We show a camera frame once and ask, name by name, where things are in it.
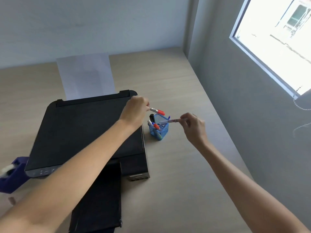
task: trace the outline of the printer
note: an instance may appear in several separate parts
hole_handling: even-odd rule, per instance
[[[135,91],[57,100],[46,109],[25,166],[31,178],[53,173],[107,131],[120,117]],[[115,152],[72,212],[69,232],[113,232],[122,226],[121,177],[130,181],[149,178],[142,127]]]

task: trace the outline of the person's left hand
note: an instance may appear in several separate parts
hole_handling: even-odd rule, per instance
[[[149,100],[142,96],[133,96],[124,107],[119,120],[124,121],[136,131],[143,122],[146,112],[150,109]]]

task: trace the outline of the red cap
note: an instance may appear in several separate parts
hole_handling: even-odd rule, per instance
[[[157,130],[160,129],[159,125],[157,125],[156,123],[155,123],[153,126],[154,126],[154,128],[157,129]]]
[[[158,114],[161,114],[161,115],[165,115],[165,113],[163,112],[163,111],[161,111],[161,110],[158,110]]]

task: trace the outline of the person's right arm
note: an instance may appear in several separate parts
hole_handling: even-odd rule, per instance
[[[283,204],[229,162],[208,141],[204,121],[186,113],[179,122],[187,139],[210,164],[252,232],[310,232]]]

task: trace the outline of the desk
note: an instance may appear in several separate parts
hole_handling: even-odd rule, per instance
[[[250,176],[231,138],[179,48],[111,55],[116,91],[135,90],[150,105],[178,118],[191,112],[206,121],[210,141]],[[0,163],[28,156],[45,109],[65,99],[55,62],[0,70]],[[144,123],[150,178],[122,180],[123,227],[115,232],[250,232],[212,169],[171,124],[162,141]],[[41,180],[29,180],[12,194],[17,200]],[[0,214],[9,207],[0,195]],[[67,232],[69,218],[59,233]]]

